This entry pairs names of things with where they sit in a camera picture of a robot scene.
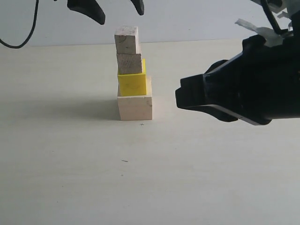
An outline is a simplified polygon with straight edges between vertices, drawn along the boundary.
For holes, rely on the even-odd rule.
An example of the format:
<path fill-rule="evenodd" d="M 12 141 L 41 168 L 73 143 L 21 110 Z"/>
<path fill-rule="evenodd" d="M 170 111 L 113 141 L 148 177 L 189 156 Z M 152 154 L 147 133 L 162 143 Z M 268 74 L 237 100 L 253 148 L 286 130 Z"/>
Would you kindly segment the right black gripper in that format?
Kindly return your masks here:
<path fill-rule="evenodd" d="M 231 105 L 239 86 L 236 117 L 211 107 Z M 215 62 L 203 74 L 180 79 L 175 98 L 178 108 L 198 110 L 223 122 L 243 120 L 261 126 L 299 118 L 300 40 L 288 37 L 267 47 L 260 35 L 246 38 L 242 53 Z"/>

